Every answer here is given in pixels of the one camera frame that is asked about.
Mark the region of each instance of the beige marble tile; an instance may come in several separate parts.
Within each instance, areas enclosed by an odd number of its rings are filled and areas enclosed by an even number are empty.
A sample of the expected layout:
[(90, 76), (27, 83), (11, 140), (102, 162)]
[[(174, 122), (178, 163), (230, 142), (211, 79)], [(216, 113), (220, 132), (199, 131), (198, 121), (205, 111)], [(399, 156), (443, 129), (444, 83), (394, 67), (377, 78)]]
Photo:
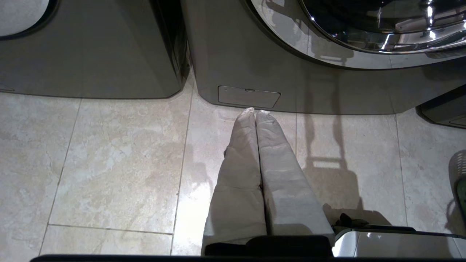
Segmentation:
[(331, 224), (406, 225), (394, 115), (298, 114), (297, 158)]
[(41, 255), (169, 255), (170, 247), (168, 234), (48, 226)]
[[(240, 108), (212, 105), (194, 91), (181, 176), (172, 255), (199, 255), (223, 151)], [(295, 114), (272, 112), (295, 145)]]
[(466, 150), (466, 130), (430, 124), (414, 109), (398, 114), (397, 121), (408, 225), (464, 235), (452, 186), (457, 153)]
[(172, 233), (192, 82), (169, 99), (83, 99), (50, 223)]
[(0, 261), (39, 254), (79, 99), (0, 93)]

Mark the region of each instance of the washing machine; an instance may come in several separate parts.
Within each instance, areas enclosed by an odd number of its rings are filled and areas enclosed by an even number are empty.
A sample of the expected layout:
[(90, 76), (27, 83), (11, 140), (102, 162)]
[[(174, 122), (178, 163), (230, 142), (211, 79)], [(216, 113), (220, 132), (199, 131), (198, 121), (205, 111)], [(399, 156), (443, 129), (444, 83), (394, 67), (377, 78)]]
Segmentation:
[(466, 84), (463, 0), (183, 0), (213, 104), (400, 113)]
[(165, 98), (182, 89), (179, 1), (0, 0), (0, 91)]

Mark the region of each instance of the dryer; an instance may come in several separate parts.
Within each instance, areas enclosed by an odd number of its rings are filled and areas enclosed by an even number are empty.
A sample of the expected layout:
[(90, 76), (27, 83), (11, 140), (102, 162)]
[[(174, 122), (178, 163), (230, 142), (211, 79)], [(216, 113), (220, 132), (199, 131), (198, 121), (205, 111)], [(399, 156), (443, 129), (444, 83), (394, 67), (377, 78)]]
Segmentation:
[(0, 91), (165, 98), (182, 89), (178, 1), (0, 0)]
[(463, 1), (182, 1), (199, 94), (323, 114), (403, 112), (466, 84)]

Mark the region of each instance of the front-load washer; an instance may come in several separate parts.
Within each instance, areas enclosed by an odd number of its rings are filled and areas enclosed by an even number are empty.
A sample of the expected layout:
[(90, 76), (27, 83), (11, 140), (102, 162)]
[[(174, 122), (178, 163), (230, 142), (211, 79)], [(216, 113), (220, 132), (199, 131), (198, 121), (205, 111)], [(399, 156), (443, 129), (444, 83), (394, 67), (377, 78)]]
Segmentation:
[(462, 1), (184, 0), (199, 94), (302, 113), (403, 112), (466, 84)]
[(186, 49), (179, 1), (0, 0), (0, 91), (170, 97)]

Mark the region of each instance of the tile floor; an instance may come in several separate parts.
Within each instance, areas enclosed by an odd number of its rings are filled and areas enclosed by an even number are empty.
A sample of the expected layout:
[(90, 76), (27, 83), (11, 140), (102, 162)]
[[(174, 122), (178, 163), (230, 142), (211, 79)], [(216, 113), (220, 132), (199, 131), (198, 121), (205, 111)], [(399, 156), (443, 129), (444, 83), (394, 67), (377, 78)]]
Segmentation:
[[(198, 255), (217, 172), (242, 109), (188, 78), (164, 100), (0, 93), (0, 262), (39, 254)], [(330, 221), (465, 234), (453, 203), (466, 130), (414, 110), (273, 112)]]

